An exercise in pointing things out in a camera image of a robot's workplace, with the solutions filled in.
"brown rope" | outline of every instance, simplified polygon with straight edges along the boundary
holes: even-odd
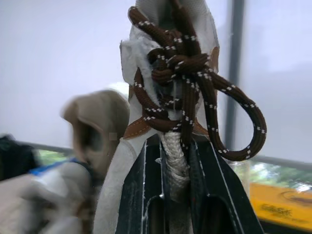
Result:
[[[187,153],[195,121],[195,105],[199,92],[204,98],[205,114],[210,140],[215,149],[226,159],[242,161],[256,155],[266,139],[267,126],[256,106],[239,88],[217,75],[210,67],[210,57],[201,52],[196,32],[184,7],[178,0],[169,0],[176,30],[164,31],[148,21],[136,7],[129,10],[132,24],[147,33],[161,48],[148,54],[154,66],[152,79],[160,86],[173,82],[182,83],[182,98],[159,95],[160,106],[155,104],[144,89],[143,77],[138,68],[135,75],[134,93],[142,105],[143,118],[148,125],[161,132],[181,132],[181,146]],[[243,150],[230,151],[220,139],[215,90],[237,101],[253,122],[253,138]],[[170,120],[167,109],[181,110],[182,120]]]

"brown rope with white flecks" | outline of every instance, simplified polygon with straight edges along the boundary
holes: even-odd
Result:
[[[135,75],[134,93],[142,105],[144,120],[154,129],[164,133],[181,132],[181,146],[186,153],[194,127],[195,105],[201,92],[208,133],[215,149],[231,161],[242,161],[255,156],[264,145],[267,132],[261,111],[238,87],[217,75],[209,67],[210,57],[201,52],[196,32],[186,9],[178,3],[178,0],[169,0],[169,2],[176,27],[176,30],[172,31],[164,31],[155,26],[136,7],[131,7],[129,10],[129,19],[132,24],[147,33],[161,46],[148,54],[149,62],[156,64],[152,70],[153,81],[161,86],[177,81],[182,82],[181,99],[170,95],[159,95],[160,105],[157,105],[146,93],[143,77],[138,68]],[[253,122],[253,138],[243,150],[230,151],[220,139],[215,90],[237,101]],[[173,107],[182,111],[181,120],[169,119],[167,109],[173,109]]]

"white fabric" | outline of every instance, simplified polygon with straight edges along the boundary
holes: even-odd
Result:
[[[219,44],[216,37],[215,23],[206,2],[204,0],[183,0],[181,3],[189,10],[196,33],[199,37],[202,51],[210,54],[213,48],[216,46],[218,47]],[[136,6],[139,10],[156,24],[164,17],[166,4],[167,0],[136,1]],[[121,42],[120,53],[124,80],[132,85],[134,83],[135,72],[137,67],[139,67],[148,95],[158,104],[156,93],[151,82],[151,68],[146,59],[147,53],[157,47],[158,45],[152,42],[145,33],[132,27],[130,39]],[[129,124],[139,119],[141,116],[141,106],[136,96],[133,95],[130,100]],[[111,162],[98,200],[94,222],[94,234],[115,233],[124,179],[141,151],[144,141],[155,133],[156,131],[152,129],[135,139],[121,140]]]

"rope loop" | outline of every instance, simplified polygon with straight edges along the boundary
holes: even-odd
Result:
[[[266,140],[267,126],[257,105],[238,87],[216,74],[209,67],[209,55],[202,53],[198,38],[187,10],[178,0],[168,0],[172,7],[174,30],[163,30],[150,22],[136,7],[129,10],[134,26],[148,34],[161,48],[149,52],[147,59],[153,67],[152,80],[160,86],[180,82],[182,98],[158,94],[160,106],[155,104],[144,88],[140,69],[135,75],[134,92],[142,105],[143,118],[152,128],[161,132],[181,132],[184,155],[192,140],[195,122],[195,106],[199,93],[203,95],[207,130],[210,141],[219,154],[231,161],[242,161],[255,156]],[[253,138],[243,150],[230,151],[222,143],[217,119],[215,91],[221,91],[237,101],[253,122]],[[181,120],[170,120],[169,109],[181,110]]]

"white rope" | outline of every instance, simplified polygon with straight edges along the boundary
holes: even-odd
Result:
[[[173,201],[180,202],[184,199],[185,189],[190,181],[189,165],[180,144],[181,133],[160,133],[159,135],[167,154],[170,197]]]

